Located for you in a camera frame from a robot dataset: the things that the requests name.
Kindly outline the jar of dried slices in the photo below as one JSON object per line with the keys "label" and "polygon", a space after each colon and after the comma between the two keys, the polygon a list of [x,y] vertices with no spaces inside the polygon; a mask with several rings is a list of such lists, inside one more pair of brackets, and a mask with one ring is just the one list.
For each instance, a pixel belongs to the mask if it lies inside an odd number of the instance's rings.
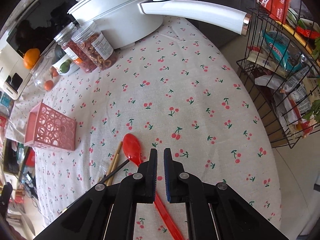
{"label": "jar of dried slices", "polygon": [[117,61],[113,47],[94,21],[82,25],[72,35],[72,41],[101,70],[112,67]]}

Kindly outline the red plastic spoon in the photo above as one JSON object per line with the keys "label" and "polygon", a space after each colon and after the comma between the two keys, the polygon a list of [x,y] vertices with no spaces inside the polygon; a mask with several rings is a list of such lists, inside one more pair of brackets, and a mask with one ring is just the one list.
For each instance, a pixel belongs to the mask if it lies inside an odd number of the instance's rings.
{"label": "red plastic spoon", "polygon": [[[131,133],[128,133],[124,136],[123,139],[123,152],[127,159],[129,159],[131,162],[139,166],[142,163],[142,158],[140,156],[141,154],[141,146],[138,141],[138,139],[132,135]],[[173,239],[180,239],[183,240],[183,235],[178,229],[177,225],[171,218],[170,214],[166,210],[164,204],[162,203],[158,193],[156,193],[154,205],[162,218],[164,224],[167,226],[171,236]]]}

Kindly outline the glass jar with oranges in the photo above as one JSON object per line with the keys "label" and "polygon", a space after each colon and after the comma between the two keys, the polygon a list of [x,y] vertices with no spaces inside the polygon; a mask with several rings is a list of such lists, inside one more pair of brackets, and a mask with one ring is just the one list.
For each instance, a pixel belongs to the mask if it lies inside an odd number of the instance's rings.
{"label": "glass jar with oranges", "polygon": [[52,58],[40,56],[31,70],[32,82],[43,92],[51,91],[61,78],[51,62]]}

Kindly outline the orange on jar lid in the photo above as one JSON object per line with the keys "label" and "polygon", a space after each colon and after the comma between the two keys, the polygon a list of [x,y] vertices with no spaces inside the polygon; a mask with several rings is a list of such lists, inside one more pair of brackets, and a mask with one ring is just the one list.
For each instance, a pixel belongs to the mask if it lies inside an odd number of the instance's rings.
{"label": "orange on jar lid", "polygon": [[37,48],[29,49],[23,57],[23,64],[26,69],[32,69],[40,58],[40,50]]}

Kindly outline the pink perforated utensil holder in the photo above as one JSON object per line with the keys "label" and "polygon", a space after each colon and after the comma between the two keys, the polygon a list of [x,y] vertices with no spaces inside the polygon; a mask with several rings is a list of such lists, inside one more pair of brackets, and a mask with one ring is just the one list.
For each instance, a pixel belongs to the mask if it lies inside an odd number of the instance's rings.
{"label": "pink perforated utensil holder", "polygon": [[49,150],[75,150],[76,121],[40,102],[28,115],[24,145]]}

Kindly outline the wooden chopstick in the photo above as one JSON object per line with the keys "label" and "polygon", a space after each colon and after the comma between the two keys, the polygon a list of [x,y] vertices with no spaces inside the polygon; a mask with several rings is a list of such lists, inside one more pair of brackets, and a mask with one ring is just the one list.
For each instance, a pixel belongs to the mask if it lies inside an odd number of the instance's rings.
{"label": "wooden chopstick", "polygon": [[121,141],[121,142],[119,143],[118,147],[117,147],[117,150],[116,150],[116,152],[115,152],[115,154],[114,154],[114,158],[113,158],[113,160],[112,160],[111,163],[110,163],[110,166],[109,166],[109,168],[108,168],[107,173],[105,174],[105,176],[104,176],[101,180],[99,180],[99,182],[102,182],[102,180],[105,179],[106,176],[108,176],[109,174],[111,174],[111,172],[113,171],[113,168],[115,167],[116,162],[118,161],[118,156],[119,156],[120,150],[121,150],[121,148],[122,148],[122,145],[123,145],[123,142]]}
{"label": "wooden chopstick", "polygon": [[[113,161],[111,163],[111,168],[108,170],[107,175],[109,175],[112,171],[114,171],[116,169],[116,167],[118,166],[119,159],[120,159],[119,153],[117,153],[115,158],[113,159]],[[113,180],[113,177],[105,182],[106,185],[107,186],[111,185],[112,184],[112,180]]]}

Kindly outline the white bowl with squash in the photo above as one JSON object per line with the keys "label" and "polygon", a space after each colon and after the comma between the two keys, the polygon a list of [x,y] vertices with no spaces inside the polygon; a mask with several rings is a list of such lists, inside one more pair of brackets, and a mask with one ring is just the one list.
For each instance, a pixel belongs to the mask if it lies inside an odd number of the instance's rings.
{"label": "white bowl with squash", "polygon": [[76,72],[78,65],[65,53],[60,45],[56,45],[54,49],[54,57],[52,66],[57,70],[59,75],[71,75]]}

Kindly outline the white kitchen appliance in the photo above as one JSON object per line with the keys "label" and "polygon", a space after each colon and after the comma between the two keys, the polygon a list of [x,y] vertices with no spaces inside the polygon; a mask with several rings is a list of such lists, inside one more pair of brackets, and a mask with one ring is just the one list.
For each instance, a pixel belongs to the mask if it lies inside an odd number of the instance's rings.
{"label": "white kitchen appliance", "polygon": [[23,59],[7,41],[1,43],[1,89],[17,100],[31,78]]}

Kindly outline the cherry print tablecloth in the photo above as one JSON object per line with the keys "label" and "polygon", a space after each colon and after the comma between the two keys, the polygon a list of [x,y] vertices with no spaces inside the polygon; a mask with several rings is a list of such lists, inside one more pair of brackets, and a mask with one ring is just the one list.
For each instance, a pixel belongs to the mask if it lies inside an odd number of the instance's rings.
{"label": "cherry print tablecloth", "polygon": [[148,159],[158,151],[157,192],[166,201],[163,151],[202,181],[225,182],[280,228],[276,162],[261,118],[223,54],[186,19],[166,17],[159,29],[117,51],[116,63],[59,79],[49,92],[29,82],[15,101],[6,136],[23,141],[39,102],[77,122],[73,152],[35,151],[41,233],[107,170],[127,133]]}

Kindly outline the jar of dried red fruit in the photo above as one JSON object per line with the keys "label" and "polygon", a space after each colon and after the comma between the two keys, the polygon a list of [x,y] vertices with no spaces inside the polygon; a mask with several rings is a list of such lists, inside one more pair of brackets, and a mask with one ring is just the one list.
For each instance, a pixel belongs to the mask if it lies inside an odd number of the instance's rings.
{"label": "jar of dried red fruit", "polygon": [[75,24],[71,22],[54,37],[54,40],[79,68],[85,73],[91,73],[97,66],[78,45],[72,41],[72,36],[76,31],[77,28]]}

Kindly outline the black microwave oven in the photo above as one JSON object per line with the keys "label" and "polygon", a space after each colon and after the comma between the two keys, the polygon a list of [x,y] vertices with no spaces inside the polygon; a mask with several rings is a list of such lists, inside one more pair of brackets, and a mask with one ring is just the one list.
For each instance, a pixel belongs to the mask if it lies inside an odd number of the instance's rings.
{"label": "black microwave oven", "polygon": [[43,52],[64,27],[75,22],[68,13],[75,4],[75,0],[33,0],[10,30],[8,44],[20,57],[31,48]]}

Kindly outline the white electric pot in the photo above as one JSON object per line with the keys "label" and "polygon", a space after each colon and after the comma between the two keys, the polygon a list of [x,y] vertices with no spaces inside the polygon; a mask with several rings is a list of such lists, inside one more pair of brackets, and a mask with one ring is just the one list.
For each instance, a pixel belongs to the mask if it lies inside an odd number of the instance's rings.
{"label": "white electric pot", "polygon": [[193,0],[81,0],[68,12],[80,25],[95,22],[114,49],[148,36],[164,16],[209,23],[239,35],[246,35],[251,19],[238,9]]}

